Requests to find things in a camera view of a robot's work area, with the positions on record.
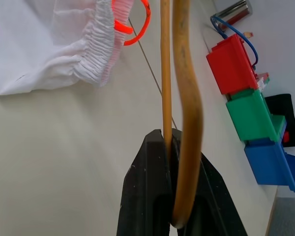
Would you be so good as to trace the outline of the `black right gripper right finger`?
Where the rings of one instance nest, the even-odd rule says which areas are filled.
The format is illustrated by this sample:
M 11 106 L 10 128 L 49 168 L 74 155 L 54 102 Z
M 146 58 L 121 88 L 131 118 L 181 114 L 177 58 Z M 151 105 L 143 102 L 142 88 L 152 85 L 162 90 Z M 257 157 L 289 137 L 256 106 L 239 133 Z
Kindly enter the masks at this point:
M 179 236 L 245 236 L 247 232 L 226 184 L 202 154 L 196 197 L 188 223 Z

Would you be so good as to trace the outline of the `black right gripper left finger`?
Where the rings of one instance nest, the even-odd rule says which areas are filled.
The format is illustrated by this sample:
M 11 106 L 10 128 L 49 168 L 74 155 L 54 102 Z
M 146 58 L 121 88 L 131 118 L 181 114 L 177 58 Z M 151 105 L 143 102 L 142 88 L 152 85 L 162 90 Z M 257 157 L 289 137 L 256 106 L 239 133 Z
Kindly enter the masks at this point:
M 122 188 L 118 236 L 167 236 L 172 186 L 161 130 L 148 133 L 128 169 Z

